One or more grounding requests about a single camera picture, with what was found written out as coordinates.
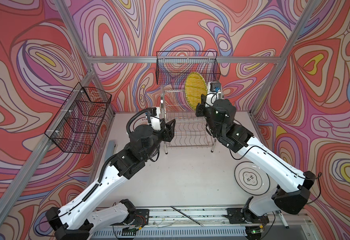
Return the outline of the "black thin rod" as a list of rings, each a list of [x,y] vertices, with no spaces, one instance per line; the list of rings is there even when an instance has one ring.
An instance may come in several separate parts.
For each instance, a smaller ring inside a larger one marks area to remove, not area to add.
[[[199,226],[201,227],[204,227],[204,225],[202,223],[200,223],[199,221],[197,221],[196,219],[192,218],[191,216],[185,214],[184,212],[182,212],[181,210],[177,209],[176,207],[174,206],[170,206],[170,208],[172,208],[174,211],[180,213],[181,215],[183,215],[184,217],[192,220],[193,222],[195,222],[196,224],[198,224]]]

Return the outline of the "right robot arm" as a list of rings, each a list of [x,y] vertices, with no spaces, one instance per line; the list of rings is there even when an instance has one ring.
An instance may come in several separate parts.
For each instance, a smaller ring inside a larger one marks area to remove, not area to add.
[[[217,99],[211,103],[209,99],[208,95],[201,95],[196,107],[196,116],[205,118],[209,133],[231,153],[250,160],[277,183],[270,194],[248,199],[244,210],[258,217],[278,210],[298,214],[308,204],[310,189],[318,177],[286,163],[250,130],[235,123],[236,107],[229,100]]]

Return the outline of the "black marker pen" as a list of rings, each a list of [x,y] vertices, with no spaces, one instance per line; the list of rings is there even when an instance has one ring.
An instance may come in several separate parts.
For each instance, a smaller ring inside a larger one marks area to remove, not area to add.
[[[280,218],[282,224],[284,225],[284,227],[285,227],[286,229],[289,229],[289,224],[287,223],[287,221],[286,221],[286,219],[285,219],[283,213],[281,212],[281,210],[278,210],[278,211],[277,211],[277,214],[278,214],[278,216],[279,216],[279,218]]]

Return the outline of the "white black-rim plate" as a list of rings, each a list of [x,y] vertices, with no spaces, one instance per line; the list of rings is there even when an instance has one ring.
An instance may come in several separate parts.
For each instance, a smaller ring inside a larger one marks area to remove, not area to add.
[[[270,178],[260,167],[252,162],[239,163],[234,171],[237,184],[248,194],[261,196],[270,188]]]

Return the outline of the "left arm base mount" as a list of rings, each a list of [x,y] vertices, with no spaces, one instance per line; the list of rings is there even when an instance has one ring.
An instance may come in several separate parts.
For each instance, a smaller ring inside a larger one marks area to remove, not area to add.
[[[133,213],[129,213],[123,210],[112,211],[112,216],[116,215],[117,220],[121,217],[126,217],[122,222],[116,222],[115,219],[107,225],[107,227],[124,227],[124,226],[145,226],[149,222],[150,210],[149,209],[137,209]]]

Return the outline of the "silver two-tier dish rack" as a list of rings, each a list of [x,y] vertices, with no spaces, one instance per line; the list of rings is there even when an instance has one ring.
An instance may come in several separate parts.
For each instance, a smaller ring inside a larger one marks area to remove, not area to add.
[[[164,144],[167,155],[169,149],[209,148],[213,153],[216,139],[206,131],[206,121],[197,117],[186,100],[184,89],[161,85],[161,111],[166,122],[175,120],[175,137]]]

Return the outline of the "orange sunburst plate left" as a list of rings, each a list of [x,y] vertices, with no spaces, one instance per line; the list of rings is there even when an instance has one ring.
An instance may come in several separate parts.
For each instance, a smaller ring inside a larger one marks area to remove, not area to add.
[[[134,131],[140,125],[149,125],[148,119],[145,116],[140,116],[133,121],[131,129]]]

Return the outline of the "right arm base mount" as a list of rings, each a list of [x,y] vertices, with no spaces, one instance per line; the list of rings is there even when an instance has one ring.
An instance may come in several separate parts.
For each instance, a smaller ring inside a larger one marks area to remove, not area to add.
[[[243,210],[242,208],[227,208],[225,218],[229,220],[230,224],[258,224],[267,225],[269,223],[268,215],[256,216],[250,210]]]

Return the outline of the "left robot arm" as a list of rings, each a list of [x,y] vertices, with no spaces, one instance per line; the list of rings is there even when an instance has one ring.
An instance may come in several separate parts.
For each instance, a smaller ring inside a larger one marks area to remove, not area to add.
[[[129,133],[130,142],[108,158],[97,180],[70,203],[46,212],[49,225],[57,240],[87,240],[96,231],[110,225],[131,225],[142,219],[134,204],[121,200],[115,206],[96,211],[96,208],[114,190],[131,179],[148,160],[160,153],[162,142],[171,142],[175,136],[175,120],[160,123],[160,130],[151,125],[140,125]]]

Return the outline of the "yellow woven pattern plate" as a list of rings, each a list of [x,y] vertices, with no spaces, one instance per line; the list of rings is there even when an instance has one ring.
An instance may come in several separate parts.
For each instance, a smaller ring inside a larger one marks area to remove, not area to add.
[[[198,104],[201,103],[201,95],[207,95],[207,85],[200,73],[190,73],[184,85],[185,97],[188,105],[194,111]]]

